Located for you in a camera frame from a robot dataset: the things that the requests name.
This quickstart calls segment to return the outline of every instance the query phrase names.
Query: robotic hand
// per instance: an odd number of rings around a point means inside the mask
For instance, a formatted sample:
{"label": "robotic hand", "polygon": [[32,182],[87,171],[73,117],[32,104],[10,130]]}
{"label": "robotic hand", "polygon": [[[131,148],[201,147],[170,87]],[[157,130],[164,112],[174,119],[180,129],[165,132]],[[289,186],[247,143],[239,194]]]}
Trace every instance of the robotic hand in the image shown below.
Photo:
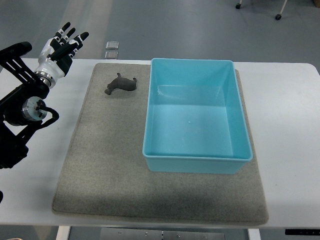
{"label": "robotic hand", "polygon": [[[34,72],[20,58],[32,49],[29,42],[16,43],[0,50],[0,65],[22,83],[0,100],[0,169],[12,168],[25,158],[29,151],[26,143],[33,134],[59,118],[59,114],[47,107],[43,99],[57,80],[67,75],[72,58],[89,36],[88,32],[84,32],[68,41],[76,31],[72,28],[66,33],[70,25],[70,22],[66,23],[47,41]],[[43,123],[48,112],[52,118]],[[15,135],[4,121],[13,126],[26,127]]]}

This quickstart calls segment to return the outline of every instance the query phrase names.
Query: gray mat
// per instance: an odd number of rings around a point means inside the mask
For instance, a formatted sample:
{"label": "gray mat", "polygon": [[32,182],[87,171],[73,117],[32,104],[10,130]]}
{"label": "gray mat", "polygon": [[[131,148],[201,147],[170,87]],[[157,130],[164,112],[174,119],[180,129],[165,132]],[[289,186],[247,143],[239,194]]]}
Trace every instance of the gray mat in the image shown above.
{"label": "gray mat", "polygon": [[[136,77],[137,89],[116,89],[106,95],[104,90],[117,73]],[[149,65],[95,66],[53,212],[148,223],[266,223],[268,212],[255,153],[234,175],[149,171],[142,155],[149,77]]]}

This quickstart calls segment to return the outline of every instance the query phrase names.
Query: dark gray figurine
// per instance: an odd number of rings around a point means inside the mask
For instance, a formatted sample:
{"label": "dark gray figurine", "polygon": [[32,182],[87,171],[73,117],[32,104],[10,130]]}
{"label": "dark gray figurine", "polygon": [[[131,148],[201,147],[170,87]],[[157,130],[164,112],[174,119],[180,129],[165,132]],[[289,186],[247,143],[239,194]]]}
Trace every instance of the dark gray figurine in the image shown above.
{"label": "dark gray figurine", "polygon": [[120,73],[117,73],[118,77],[115,78],[111,83],[107,85],[107,89],[104,90],[104,92],[108,95],[111,94],[111,92],[114,89],[123,89],[126,91],[133,91],[137,88],[137,79],[134,77],[133,80],[130,80],[125,77],[121,77]]}

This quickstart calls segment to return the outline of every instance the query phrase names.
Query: plastic container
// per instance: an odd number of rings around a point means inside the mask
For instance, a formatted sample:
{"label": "plastic container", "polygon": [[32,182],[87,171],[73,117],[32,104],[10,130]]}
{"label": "plastic container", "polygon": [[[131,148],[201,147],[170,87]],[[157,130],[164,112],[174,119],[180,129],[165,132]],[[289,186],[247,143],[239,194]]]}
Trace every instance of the plastic container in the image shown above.
{"label": "plastic container", "polygon": [[234,174],[253,158],[232,61],[152,59],[142,153],[157,172]]}

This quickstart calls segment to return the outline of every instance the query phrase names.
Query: gray floor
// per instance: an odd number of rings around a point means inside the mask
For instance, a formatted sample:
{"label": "gray floor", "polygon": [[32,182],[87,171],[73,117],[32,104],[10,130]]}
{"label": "gray floor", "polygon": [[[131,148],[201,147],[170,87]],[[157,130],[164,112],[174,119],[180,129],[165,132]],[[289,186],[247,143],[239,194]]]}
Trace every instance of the gray floor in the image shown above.
{"label": "gray floor", "polygon": [[[236,9],[238,0],[0,0],[0,49],[28,41],[33,49],[25,57],[37,58],[47,39],[70,21],[76,33],[90,33],[80,59],[103,59],[106,42],[118,41],[121,60],[310,63],[320,72],[320,8],[313,0],[289,0],[277,21],[283,2],[243,0]],[[56,228],[0,226],[0,240],[34,231],[49,233],[32,239],[49,240]],[[288,238],[281,237],[284,230],[261,236]]]}

